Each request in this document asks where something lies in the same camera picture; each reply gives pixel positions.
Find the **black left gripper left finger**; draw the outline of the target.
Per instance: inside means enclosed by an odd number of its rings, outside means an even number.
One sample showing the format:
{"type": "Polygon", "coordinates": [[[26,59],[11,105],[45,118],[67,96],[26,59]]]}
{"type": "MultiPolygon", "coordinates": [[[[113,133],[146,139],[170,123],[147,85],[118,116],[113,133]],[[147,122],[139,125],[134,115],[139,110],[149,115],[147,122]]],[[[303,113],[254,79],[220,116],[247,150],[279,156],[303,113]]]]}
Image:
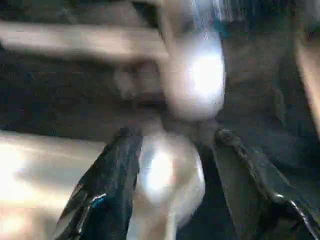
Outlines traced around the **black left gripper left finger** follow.
{"type": "Polygon", "coordinates": [[[133,211],[143,142],[121,128],[80,178],[57,221],[55,240],[125,240],[133,211]]]}

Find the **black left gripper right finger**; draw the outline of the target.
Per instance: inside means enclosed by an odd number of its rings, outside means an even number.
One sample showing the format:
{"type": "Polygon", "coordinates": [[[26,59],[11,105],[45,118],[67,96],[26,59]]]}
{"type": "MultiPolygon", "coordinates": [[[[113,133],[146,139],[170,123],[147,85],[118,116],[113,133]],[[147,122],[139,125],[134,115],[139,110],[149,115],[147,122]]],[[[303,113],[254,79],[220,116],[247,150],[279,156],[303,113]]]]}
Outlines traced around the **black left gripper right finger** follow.
{"type": "Polygon", "coordinates": [[[320,171],[273,161],[225,128],[213,136],[214,159],[241,240],[317,240],[320,171]]]}

